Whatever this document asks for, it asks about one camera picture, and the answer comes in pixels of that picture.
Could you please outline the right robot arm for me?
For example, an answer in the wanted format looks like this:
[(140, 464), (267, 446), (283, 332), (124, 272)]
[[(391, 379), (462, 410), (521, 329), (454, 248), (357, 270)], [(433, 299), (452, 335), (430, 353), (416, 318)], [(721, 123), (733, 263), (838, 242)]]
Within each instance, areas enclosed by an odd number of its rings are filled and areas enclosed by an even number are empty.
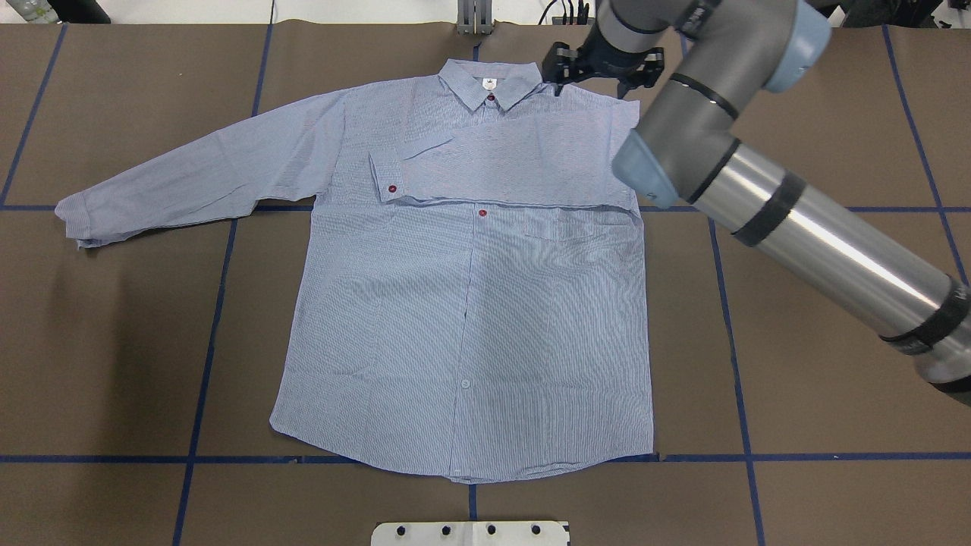
[(805, 1), (600, 1), (585, 53), (633, 73), (659, 35), (691, 41), (613, 161), (659, 207), (683, 200), (777, 260), (969, 403), (969, 290), (732, 132), (759, 91), (790, 89), (830, 25)]

